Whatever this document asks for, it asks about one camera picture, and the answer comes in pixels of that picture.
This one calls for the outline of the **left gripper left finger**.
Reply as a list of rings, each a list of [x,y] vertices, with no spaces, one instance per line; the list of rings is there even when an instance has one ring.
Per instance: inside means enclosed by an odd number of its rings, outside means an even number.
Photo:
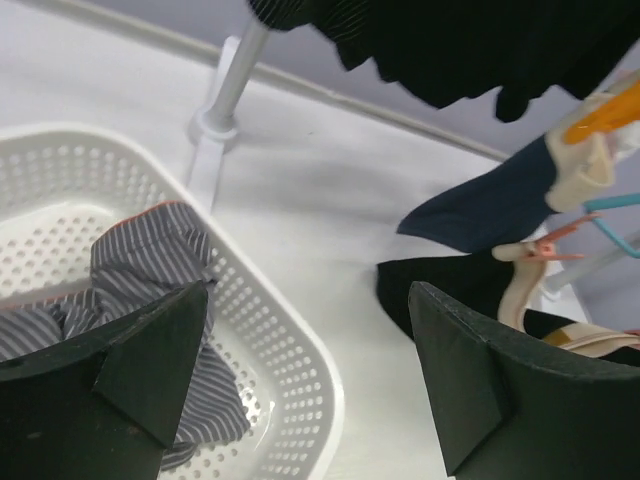
[[[207,315],[202,282],[1,364],[4,479],[154,479]]]

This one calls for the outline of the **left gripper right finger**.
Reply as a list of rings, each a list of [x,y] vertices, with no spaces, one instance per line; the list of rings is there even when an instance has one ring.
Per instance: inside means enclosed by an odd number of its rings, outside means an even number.
[[[409,310],[450,477],[638,477],[637,367],[549,346],[427,283]]]

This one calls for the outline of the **black underwear beige waistband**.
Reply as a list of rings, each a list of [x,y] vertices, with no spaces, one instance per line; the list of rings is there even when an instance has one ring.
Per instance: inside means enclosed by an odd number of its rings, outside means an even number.
[[[549,345],[585,357],[637,367],[639,336],[530,309],[549,260],[529,243],[463,256],[392,260],[377,266],[376,295],[389,318],[409,337],[409,291],[427,283],[470,309]]]

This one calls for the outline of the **grey striped underwear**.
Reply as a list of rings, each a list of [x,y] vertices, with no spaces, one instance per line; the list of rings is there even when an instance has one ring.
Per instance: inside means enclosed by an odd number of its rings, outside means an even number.
[[[153,207],[111,227],[91,247],[86,289],[1,312],[1,358],[14,360],[116,321],[170,292],[217,283],[210,237],[185,203]],[[236,442],[249,428],[236,376],[210,344],[204,317],[199,352],[177,433],[160,464],[175,469],[202,444]]]

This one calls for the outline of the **navy blue underwear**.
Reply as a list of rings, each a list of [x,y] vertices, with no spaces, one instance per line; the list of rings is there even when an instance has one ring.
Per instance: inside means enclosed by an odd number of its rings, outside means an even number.
[[[397,232],[477,253],[530,236],[549,216],[591,200],[614,183],[604,134],[577,144],[563,137],[613,95],[595,93],[552,129],[493,170],[442,192],[412,210]]]

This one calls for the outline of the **blue plastic clip hanger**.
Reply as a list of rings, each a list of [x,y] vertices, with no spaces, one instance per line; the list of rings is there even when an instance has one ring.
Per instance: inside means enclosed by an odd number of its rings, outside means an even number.
[[[609,241],[606,248],[590,254],[587,258],[577,260],[575,264],[551,275],[544,283],[549,293],[558,293],[565,286],[595,273],[604,267],[623,258],[639,259],[639,193],[610,196],[587,201],[583,204],[586,213],[598,213],[592,223]],[[622,216],[619,210],[632,210],[631,216],[634,230],[626,230],[621,226]]]

